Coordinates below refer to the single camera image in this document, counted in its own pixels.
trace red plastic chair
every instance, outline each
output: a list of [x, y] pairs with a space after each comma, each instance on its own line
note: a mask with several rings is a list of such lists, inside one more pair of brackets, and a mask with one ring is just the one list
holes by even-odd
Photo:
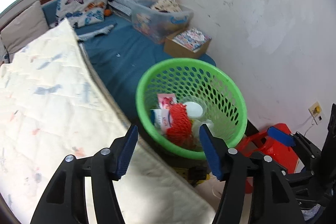
[[[291, 131], [284, 123], [277, 123], [274, 125], [275, 128], [281, 130], [282, 132], [289, 135]], [[248, 144], [253, 142], [257, 149], [249, 149]], [[291, 147], [286, 147], [282, 143], [268, 137], [267, 131], [262, 131], [254, 134], [250, 137], [244, 138], [236, 146], [236, 149], [240, 151], [244, 156], [248, 157], [253, 152], [260, 151], [265, 155], [271, 156], [276, 162], [281, 164], [283, 167], [287, 168], [289, 174], [295, 172], [298, 156], [295, 154]], [[252, 186], [248, 181], [246, 181], [246, 193], [252, 193]]]

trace wall socket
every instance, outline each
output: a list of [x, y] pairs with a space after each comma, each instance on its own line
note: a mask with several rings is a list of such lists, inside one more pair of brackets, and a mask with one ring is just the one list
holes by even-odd
[[324, 114], [322, 112], [321, 105], [319, 104], [319, 102], [314, 103], [309, 108], [309, 112], [312, 115], [312, 117], [314, 118], [314, 121], [317, 125], [319, 125], [325, 119]]

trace red mesh net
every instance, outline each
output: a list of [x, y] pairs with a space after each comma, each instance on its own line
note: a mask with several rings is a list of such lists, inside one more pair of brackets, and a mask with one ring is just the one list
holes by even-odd
[[170, 106], [172, 126], [167, 129], [167, 138], [172, 143], [182, 146], [192, 138], [191, 122], [188, 118], [186, 106], [177, 103]]

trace green plastic basket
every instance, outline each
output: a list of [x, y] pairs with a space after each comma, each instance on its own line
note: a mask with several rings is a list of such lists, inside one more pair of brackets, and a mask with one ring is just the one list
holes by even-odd
[[181, 148], [154, 127], [150, 109], [158, 107], [157, 93], [175, 93], [177, 101], [196, 96], [207, 104], [205, 118], [213, 121], [212, 133], [228, 147], [235, 147], [247, 125], [245, 100], [236, 84], [221, 70], [192, 58], [172, 58], [149, 68], [136, 91], [136, 108], [148, 134], [166, 150], [181, 157], [205, 160], [204, 152]]

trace beige pillow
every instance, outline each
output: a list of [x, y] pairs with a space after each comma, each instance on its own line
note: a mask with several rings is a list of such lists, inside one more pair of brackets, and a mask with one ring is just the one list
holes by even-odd
[[12, 62], [14, 53], [47, 30], [49, 30], [49, 27], [38, 0], [1, 31], [2, 42], [11, 57], [10, 62]]

